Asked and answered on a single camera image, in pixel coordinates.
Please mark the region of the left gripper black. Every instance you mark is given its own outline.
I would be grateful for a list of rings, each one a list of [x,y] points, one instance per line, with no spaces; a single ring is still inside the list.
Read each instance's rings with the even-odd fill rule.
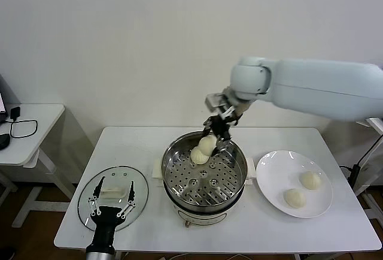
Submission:
[[[88,197],[90,215],[96,224],[93,240],[87,246],[86,252],[115,252],[113,247],[114,233],[123,219],[136,207],[134,181],[131,181],[127,203],[123,208],[99,206],[99,197],[105,177],[102,176],[93,190],[92,197]]]

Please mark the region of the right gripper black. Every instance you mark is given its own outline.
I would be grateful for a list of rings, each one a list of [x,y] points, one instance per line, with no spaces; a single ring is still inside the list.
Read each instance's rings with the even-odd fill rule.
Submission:
[[[236,126],[239,122],[240,116],[234,114],[222,119],[221,116],[211,116],[203,123],[202,136],[208,136],[211,131],[218,139],[216,145],[211,153],[212,156],[221,152],[231,153],[233,150],[231,135],[229,133],[231,126]]]

